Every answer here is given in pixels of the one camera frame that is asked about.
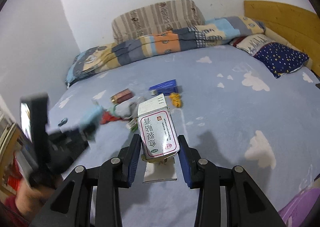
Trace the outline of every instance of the human hand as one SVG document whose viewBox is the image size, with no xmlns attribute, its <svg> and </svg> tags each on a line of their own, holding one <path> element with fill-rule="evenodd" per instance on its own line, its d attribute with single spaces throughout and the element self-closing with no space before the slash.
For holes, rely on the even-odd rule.
<svg viewBox="0 0 320 227">
<path fill-rule="evenodd" d="M 56 187 L 61 182 L 62 177 L 58 176 Z M 54 191 L 54 189 L 43 185 L 40 185 L 37 188 L 32 188 L 25 179 L 22 179 L 15 200 L 16 207 L 21 215 L 27 221 L 31 222 Z"/>
</svg>

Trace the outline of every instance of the brown striped pillow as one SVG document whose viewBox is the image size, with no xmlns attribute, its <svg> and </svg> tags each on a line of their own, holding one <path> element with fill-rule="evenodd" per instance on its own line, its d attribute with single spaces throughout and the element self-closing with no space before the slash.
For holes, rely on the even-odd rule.
<svg viewBox="0 0 320 227">
<path fill-rule="evenodd" d="M 201 11 L 191 0 L 163 1 L 129 11 L 112 22 L 113 38 L 119 44 L 143 35 L 204 25 Z"/>
</svg>

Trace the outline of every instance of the silver bolt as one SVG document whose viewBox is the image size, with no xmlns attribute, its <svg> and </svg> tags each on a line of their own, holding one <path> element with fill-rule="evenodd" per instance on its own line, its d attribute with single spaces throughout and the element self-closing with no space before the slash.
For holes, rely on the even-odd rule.
<svg viewBox="0 0 320 227">
<path fill-rule="evenodd" d="M 76 173 L 80 173 L 84 170 L 84 167 L 83 166 L 77 166 L 76 169 L 75 169 L 75 172 Z"/>
<path fill-rule="evenodd" d="M 120 162 L 120 159 L 119 158 L 112 158 L 111 159 L 111 163 L 112 164 L 118 164 Z"/>
<path fill-rule="evenodd" d="M 200 165 L 206 165 L 206 164 L 208 164 L 208 161 L 207 161 L 205 158 L 199 159 L 198 162 L 199 162 Z"/>
<path fill-rule="evenodd" d="M 242 166 L 235 166 L 235 171 L 238 173 L 242 173 L 243 172 L 243 167 Z"/>
</svg>

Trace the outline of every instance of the screen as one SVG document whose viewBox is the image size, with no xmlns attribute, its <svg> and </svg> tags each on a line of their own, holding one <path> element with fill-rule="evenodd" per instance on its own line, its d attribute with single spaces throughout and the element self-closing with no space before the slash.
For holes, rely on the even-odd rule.
<svg viewBox="0 0 320 227">
<path fill-rule="evenodd" d="M 25 136 L 32 141 L 31 139 L 31 124 L 30 124 L 30 110 L 27 104 L 21 103 L 21 128 Z"/>
</svg>

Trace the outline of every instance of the headboard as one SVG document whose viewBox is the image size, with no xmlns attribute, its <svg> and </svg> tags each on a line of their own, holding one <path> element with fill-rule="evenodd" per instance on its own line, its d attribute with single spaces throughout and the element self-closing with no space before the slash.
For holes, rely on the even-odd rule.
<svg viewBox="0 0 320 227">
<path fill-rule="evenodd" d="M 312 71 L 320 76 L 320 19 L 308 10 L 273 1 L 244 1 L 244 14 L 264 22 L 312 59 Z"/>
</svg>

